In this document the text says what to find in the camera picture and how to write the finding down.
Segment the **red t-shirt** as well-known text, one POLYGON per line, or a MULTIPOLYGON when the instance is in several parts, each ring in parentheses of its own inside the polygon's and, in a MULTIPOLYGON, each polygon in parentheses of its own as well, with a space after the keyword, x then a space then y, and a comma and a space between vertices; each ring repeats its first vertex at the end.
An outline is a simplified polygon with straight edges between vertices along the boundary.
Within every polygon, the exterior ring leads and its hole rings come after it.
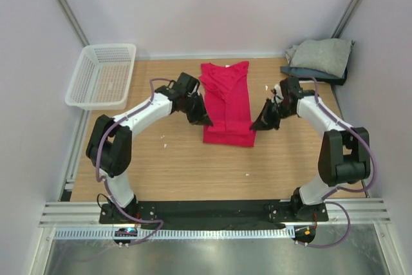
POLYGON ((256 132, 250 129, 248 69, 248 61, 230 66, 201 65, 205 108, 213 123, 203 128, 204 143, 254 147, 256 132))

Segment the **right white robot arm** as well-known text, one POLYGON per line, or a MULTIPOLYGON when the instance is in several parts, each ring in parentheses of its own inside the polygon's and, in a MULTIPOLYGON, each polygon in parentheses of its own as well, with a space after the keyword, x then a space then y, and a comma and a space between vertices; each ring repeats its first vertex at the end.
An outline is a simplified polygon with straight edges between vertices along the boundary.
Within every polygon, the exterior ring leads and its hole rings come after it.
POLYGON ((312 221, 324 207, 324 200, 338 190, 350 191, 350 184, 371 173, 370 138, 365 128, 355 128, 326 107, 318 88, 305 90, 297 77, 275 85, 252 131, 279 129, 283 119, 294 115, 306 120, 322 138, 318 174, 298 187, 290 198, 290 213, 298 221, 312 221))

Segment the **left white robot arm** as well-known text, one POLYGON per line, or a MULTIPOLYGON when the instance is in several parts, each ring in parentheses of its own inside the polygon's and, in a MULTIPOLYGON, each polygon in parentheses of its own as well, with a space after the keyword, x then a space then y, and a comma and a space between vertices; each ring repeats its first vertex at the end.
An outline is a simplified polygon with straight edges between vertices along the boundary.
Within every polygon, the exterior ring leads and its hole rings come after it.
POLYGON ((138 202, 127 175, 133 139, 174 112, 184 113, 192 125, 212 125, 197 78, 181 73, 175 81, 152 79, 150 87, 150 97, 129 111, 115 117, 101 115, 86 148, 86 156, 95 167, 96 180, 104 182, 109 201, 115 207, 114 215, 122 223, 137 219, 138 202))

